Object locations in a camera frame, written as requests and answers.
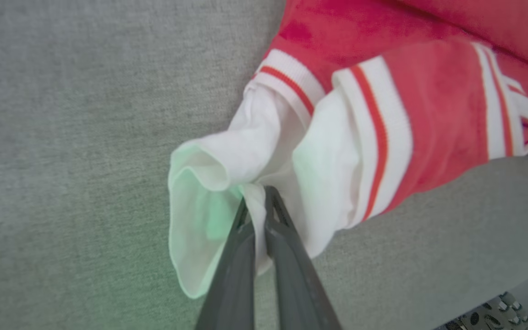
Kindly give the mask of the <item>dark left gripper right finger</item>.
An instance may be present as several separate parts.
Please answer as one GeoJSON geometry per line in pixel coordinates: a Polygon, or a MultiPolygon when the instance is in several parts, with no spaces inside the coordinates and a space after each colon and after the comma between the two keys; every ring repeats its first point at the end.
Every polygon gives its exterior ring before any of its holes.
{"type": "Polygon", "coordinates": [[[281,330],[341,330],[279,191],[266,186],[265,194],[266,249],[275,265],[281,330]]]}

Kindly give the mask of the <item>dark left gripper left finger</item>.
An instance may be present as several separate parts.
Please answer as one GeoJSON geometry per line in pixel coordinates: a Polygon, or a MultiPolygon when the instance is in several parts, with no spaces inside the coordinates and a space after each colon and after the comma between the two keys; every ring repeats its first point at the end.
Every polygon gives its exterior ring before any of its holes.
{"type": "Polygon", "coordinates": [[[195,328],[255,328],[255,230],[245,200],[237,209],[195,328]]]}

